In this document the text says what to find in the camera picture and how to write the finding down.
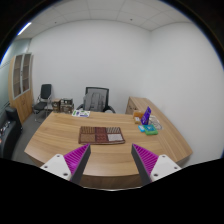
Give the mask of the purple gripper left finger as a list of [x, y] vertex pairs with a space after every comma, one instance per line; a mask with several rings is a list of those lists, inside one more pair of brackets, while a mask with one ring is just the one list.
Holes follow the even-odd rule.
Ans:
[[54, 155], [41, 166], [41, 169], [75, 184], [79, 184], [90, 154], [90, 145], [86, 144], [65, 155]]

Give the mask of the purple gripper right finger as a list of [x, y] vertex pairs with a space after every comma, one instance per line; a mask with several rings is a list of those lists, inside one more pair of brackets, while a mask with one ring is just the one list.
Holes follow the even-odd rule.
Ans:
[[136, 144], [132, 145], [131, 154], [143, 186], [180, 170], [180, 167], [167, 155], [156, 155]]

